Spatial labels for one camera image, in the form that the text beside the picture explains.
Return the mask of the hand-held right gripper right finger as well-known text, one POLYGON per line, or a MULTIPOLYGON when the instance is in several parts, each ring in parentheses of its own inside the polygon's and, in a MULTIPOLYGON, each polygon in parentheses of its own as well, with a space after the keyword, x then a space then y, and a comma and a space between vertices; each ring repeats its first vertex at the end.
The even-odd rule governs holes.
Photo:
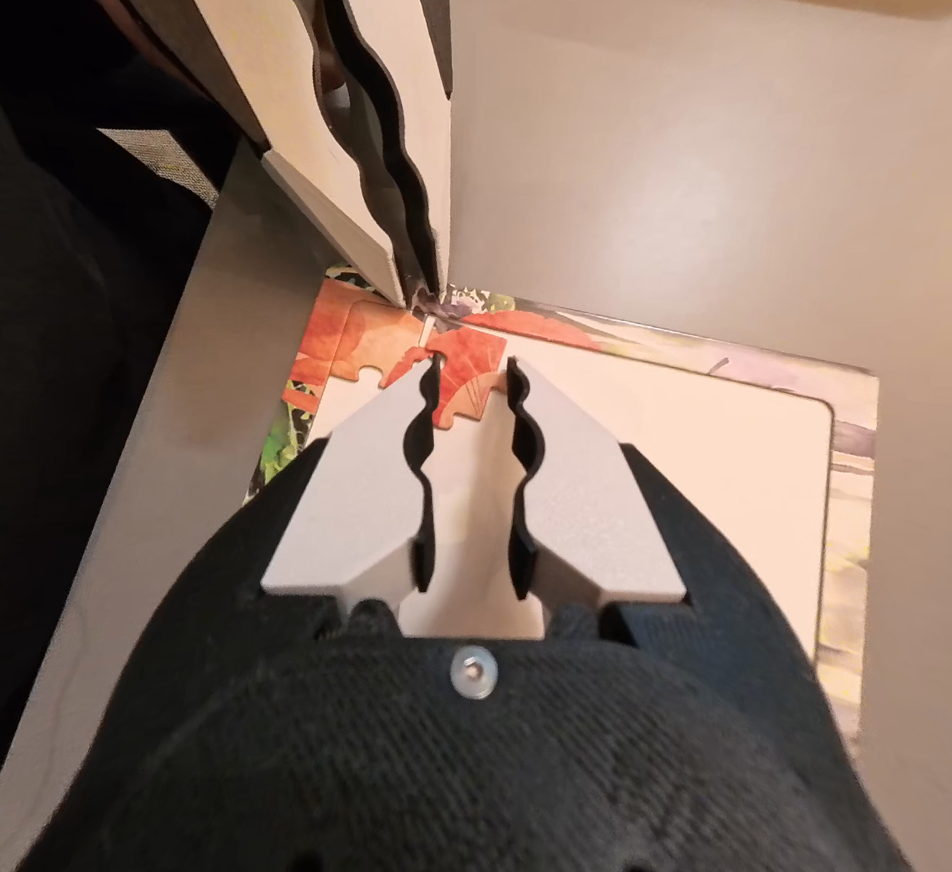
POLYGON ((506 364, 511 450, 524 473, 507 549, 516 597, 679 604, 686 587, 625 445, 522 358, 506 364))

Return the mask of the jigsaw puzzle frame board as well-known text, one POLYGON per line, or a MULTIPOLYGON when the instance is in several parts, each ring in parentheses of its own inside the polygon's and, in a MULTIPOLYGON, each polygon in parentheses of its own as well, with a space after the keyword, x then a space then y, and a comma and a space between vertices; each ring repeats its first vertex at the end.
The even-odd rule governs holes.
MULTIPOLYGON (((328 376, 353 304, 381 298, 351 268, 327 272, 244 496, 379 395, 379 372, 328 376)), ((632 444, 744 556, 813 660, 848 752, 859 751, 878 381, 866 372, 452 286, 415 315, 430 331, 506 340, 614 437, 632 444)), ((437 566, 399 612, 421 636, 538 638, 506 546, 523 469, 514 418, 492 390, 482 420, 435 428, 437 566)))

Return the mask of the person's left hand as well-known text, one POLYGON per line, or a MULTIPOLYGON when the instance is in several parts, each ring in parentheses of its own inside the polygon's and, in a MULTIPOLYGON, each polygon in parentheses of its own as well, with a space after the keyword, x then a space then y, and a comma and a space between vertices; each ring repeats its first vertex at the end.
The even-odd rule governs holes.
POLYGON ((315 34, 313 44, 314 85, 319 105, 335 113, 348 111, 351 101, 347 76, 332 41, 327 35, 315 34))

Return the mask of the orange corner jigsaw piece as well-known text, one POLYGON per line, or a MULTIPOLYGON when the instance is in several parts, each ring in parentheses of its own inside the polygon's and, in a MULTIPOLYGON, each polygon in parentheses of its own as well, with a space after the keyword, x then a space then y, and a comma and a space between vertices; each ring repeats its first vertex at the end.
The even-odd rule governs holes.
POLYGON ((370 301, 355 303, 328 376, 356 382, 363 369, 371 368, 379 372, 378 388, 386 388, 406 352, 419 346, 423 329, 423 321, 408 311, 370 301))

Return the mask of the red fan-patterned jigsaw piece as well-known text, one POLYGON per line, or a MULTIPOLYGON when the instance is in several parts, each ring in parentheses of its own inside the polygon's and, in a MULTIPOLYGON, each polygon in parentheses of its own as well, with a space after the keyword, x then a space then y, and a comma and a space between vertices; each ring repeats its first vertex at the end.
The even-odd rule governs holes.
POLYGON ((478 423, 490 392, 506 393, 505 372, 501 370, 505 351, 506 340, 476 329, 433 330, 424 345, 412 346, 399 357, 380 388, 389 387, 422 360, 441 356, 444 362, 439 400, 433 411, 434 426, 448 430, 457 417, 478 423))

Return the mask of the person's black clothing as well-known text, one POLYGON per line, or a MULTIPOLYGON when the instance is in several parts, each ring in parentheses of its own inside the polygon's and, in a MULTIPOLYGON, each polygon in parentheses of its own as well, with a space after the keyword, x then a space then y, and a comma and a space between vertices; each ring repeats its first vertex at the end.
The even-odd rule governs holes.
POLYGON ((210 220, 103 129, 221 187, 239 131, 121 0, 1 0, 6 759, 210 220))

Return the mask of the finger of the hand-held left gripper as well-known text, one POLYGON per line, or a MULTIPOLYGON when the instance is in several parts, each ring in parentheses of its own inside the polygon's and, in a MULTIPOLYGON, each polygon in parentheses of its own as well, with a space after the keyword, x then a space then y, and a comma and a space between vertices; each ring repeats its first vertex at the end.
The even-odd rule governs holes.
POLYGON ((453 49, 449 0, 336 0, 336 48, 380 128, 400 194, 393 239, 411 292, 446 289, 450 248, 453 49))
POLYGON ((319 105, 314 42, 296 1, 193 1, 265 133, 268 175, 341 258, 405 307, 393 244, 319 105))

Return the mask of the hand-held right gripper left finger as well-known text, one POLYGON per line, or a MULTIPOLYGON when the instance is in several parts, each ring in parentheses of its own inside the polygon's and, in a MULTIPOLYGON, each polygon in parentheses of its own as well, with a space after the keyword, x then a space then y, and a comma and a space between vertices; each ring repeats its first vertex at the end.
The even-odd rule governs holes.
POLYGON ((324 440, 261 584, 272 595, 401 603, 435 567, 434 449, 442 361, 414 364, 324 440))

